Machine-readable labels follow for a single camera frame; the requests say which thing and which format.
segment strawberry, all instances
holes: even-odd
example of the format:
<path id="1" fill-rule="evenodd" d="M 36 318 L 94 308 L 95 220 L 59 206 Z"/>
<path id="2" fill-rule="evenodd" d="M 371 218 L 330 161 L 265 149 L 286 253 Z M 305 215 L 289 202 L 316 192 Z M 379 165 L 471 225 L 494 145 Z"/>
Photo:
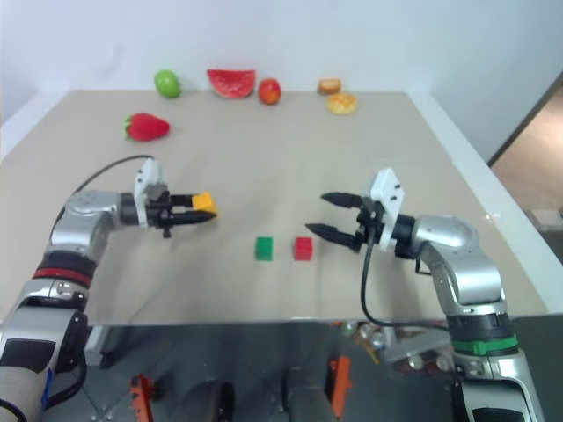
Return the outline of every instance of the strawberry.
<path id="1" fill-rule="evenodd" d="M 135 113 L 125 120 L 125 133 L 139 142 L 148 142 L 164 136 L 170 130 L 167 121 L 148 113 Z"/>

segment table edge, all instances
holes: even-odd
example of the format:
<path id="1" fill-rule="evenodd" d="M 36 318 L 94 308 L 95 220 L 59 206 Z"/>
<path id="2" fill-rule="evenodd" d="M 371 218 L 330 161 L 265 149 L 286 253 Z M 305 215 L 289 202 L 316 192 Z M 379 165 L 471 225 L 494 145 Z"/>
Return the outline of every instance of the table edge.
<path id="1" fill-rule="evenodd" d="M 550 313 L 563 312 L 563 266 L 499 179 L 431 93 L 408 92 L 487 212 Z"/>

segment table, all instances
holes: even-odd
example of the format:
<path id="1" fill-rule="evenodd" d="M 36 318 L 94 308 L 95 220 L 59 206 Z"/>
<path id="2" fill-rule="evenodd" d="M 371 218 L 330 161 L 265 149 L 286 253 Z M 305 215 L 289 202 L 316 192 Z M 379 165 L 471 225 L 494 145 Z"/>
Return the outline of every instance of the table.
<path id="1" fill-rule="evenodd" d="M 184 324 L 226 321 L 351 319 L 362 316 L 362 255 L 313 238 L 311 262 L 295 262 L 295 236 L 306 222 L 347 232 L 354 211 L 319 196 L 363 193 L 392 167 L 406 191 L 402 212 L 461 215 L 479 231 L 497 264 L 512 315 L 545 312 L 513 252 L 480 206 L 409 96 L 358 93 L 359 108 L 335 116 L 314 93 L 284 92 L 264 106 L 210 92 L 165 100 L 152 91 L 73 91 L 0 164 L 0 267 L 4 319 L 39 264 L 51 224 L 72 190 L 101 166 L 148 153 L 165 168 L 171 191 L 209 190 L 219 218 L 176 228 L 113 234 L 96 272 L 86 312 L 91 324 Z M 157 142 L 123 138 L 131 113 L 172 124 Z M 92 188 L 126 192 L 140 162 L 100 177 Z M 253 258 L 256 236 L 274 238 L 274 261 Z M 392 252 L 374 253 L 368 305 L 381 318 L 442 318 L 429 277 Z"/>

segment cable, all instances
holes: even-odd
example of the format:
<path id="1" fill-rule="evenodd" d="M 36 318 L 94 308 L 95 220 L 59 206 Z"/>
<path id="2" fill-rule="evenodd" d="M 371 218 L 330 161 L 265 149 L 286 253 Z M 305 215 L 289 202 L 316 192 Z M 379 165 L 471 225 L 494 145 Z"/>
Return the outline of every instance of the cable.
<path id="1" fill-rule="evenodd" d="M 114 162 L 108 164 L 107 166 L 102 167 L 101 169 L 96 171 L 94 174 L 92 174 L 89 178 L 87 178 L 84 182 L 82 182 L 80 184 L 80 186 L 77 187 L 72 194 L 74 195 L 75 193 L 82 191 L 85 187 L 87 187 L 100 174 L 105 173 L 106 171 L 112 169 L 116 165 L 126 163 L 127 161 L 139 160 L 141 158 L 144 158 L 144 159 L 152 158 L 154 160 L 155 157 L 147 155 L 147 154 L 139 154 L 139 155 L 136 155 L 136 156 L 126 156 L 125 158 L 114 161 Z M 59 220 L 61 220 L 61 217 L 62 217 L 63 214 L 64 214 L 64 207 L 61 208 L 61 211 L 59 211 L 59 214 L 55 218 L 55 222 L 53 223 L 53 227 L 51 228 L 51 234 L 53 234 L 53 229 L 55 228 L 55 225 L 59 222 Z"/>
<path id="2" fill-rule="evenodd" d="M 80 353 L 78 356 L 78 378 L 77 380 L 72 383 L 68 388 L 60 391 L 54 395 L 52 395 L 47 400 L 47 406 L 45 410 L 50 409 L 53 406 L 57 406 L 62 402 L 66 402 L 71 397 L 73 397 L 84 385 L 84 381 L 86 380 L 86 373 L 88 372 L 88 366 L 86 365 L 86 357 L 84 356 L 84 351 Z"/>
<path id="3" fill-rule="evenodd" d="M 368 249 L 366 250 L 366 255 L 363 260 L 362 286 L 360 287 L 360 301 L 362 302 L 362 310 L 365 316 L 373 324 L 382 327 L 419 327 L 419 328 L 432 328 L 435 330 L 447 331 L 448 327 L 443 327 L 441 325 L 434 325 L 434 324 L 426 323 L 424 321 L 404 321 L 404 322 L 382 321 L 380 319 L 375 319 L 369 313 L 368 305 L 366 304 L 366 284 L 368 283 L 369 262 L 371 261 L 371 252 L 373 251 L 374 242 L 375 242 L 375 232 L 371 227 L 368 227 Z"/>

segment yellow block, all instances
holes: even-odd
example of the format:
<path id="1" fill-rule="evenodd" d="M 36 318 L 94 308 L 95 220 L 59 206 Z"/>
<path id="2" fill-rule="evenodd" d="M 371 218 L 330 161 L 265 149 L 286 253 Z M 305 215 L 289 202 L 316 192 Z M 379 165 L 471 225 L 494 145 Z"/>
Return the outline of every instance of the yellow block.
<path id="1" fill-rule="evenodd" d="M 209 192 L 192 196 L 192 207 L 194 210 L 217 214 L 215 202 L 213 201 L 213 198 L 211 198 L 211 193 Z"/>

